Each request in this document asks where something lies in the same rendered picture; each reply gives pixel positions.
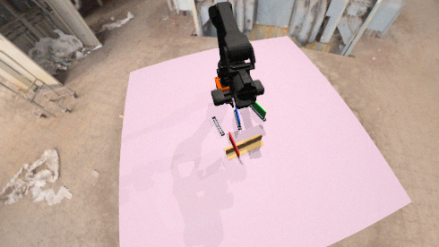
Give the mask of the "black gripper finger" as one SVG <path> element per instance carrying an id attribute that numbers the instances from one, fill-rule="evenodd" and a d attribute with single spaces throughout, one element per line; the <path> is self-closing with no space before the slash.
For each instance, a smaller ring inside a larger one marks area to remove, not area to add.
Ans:
<path id="1" fill-rule="evenodd" d="M 234 108 L 234 104 L 233 104 L 234 102 L 233 102 L 233 99 L 231 100 L 231 101 L 229 101 L 229 102 L 226 102 L 225 104 L 230 104 L 233 108 Z"/>

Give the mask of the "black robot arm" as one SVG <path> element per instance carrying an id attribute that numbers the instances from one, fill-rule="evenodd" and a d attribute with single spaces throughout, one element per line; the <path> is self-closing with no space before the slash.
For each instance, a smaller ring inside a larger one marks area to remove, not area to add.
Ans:
<path id="1" fill-rule="evenodd" d="M 219 83 L 226 88 L 231 80 L 234 86 L 231 97 L 236 108 L 250 107 L 257 98 L 257 88 L 250 75 L 256 63 L 254 48 L 247 35 L 239 31 L 230 2 L 216 3 L 209 8 L 208 14 L 218 37 L 220 60 L 216 71 Z M 250 63 L 245 62 L 248 59 Z"/>

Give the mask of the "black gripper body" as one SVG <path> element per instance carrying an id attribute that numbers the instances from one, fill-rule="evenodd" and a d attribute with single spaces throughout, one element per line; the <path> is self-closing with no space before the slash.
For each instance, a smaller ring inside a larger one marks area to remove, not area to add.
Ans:
<path id="1" fill-rule="evenodd" d="M 263 87 L 262 83 L 260 82 L 260 80 L 257 80 L 257 81 L 254 80 L 254 84 L 255 84 L 255 87 L 257 88 L 256 97 L 263 95 L 265 91 L 264 91 L 264 87 Z M 233 88 L 234 88 L 233 83 L 231 80 L 229 80 L 229 89 L 227 89 L 227 91 L 222 92 L 221 88 L 213 89 L 211 91 L 211 96 L 213 99 L 214 106 L 224 105 L 226 102 L 231 101 L 232 100 L 231 90 Z"/>

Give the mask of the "green board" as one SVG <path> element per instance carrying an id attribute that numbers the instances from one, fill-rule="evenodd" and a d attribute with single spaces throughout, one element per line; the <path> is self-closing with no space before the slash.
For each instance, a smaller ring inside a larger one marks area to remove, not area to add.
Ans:
<path id="1" fill-rule="evenodd" d="M 267 112 L 256 101 L 252 104 L 252 107 L 263 117 L 263 119 L 265 118 Z"/>

